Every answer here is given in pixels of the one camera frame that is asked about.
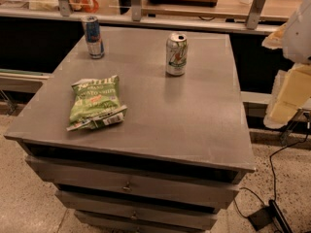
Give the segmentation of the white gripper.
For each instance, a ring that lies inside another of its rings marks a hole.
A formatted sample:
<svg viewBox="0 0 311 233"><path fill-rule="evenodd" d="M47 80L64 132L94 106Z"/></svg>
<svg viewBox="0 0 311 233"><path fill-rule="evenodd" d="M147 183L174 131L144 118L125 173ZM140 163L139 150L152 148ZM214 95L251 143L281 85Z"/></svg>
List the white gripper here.
<svg viewBox="0 0 311 233"><path fill-rule="evenodd" d="M283 48L284 57L295 62L289 71L278 71L265 111L263 124L279 129L311 97L311 0L303 0L287 23L265 37L261 45L271 50Z"/></svg>

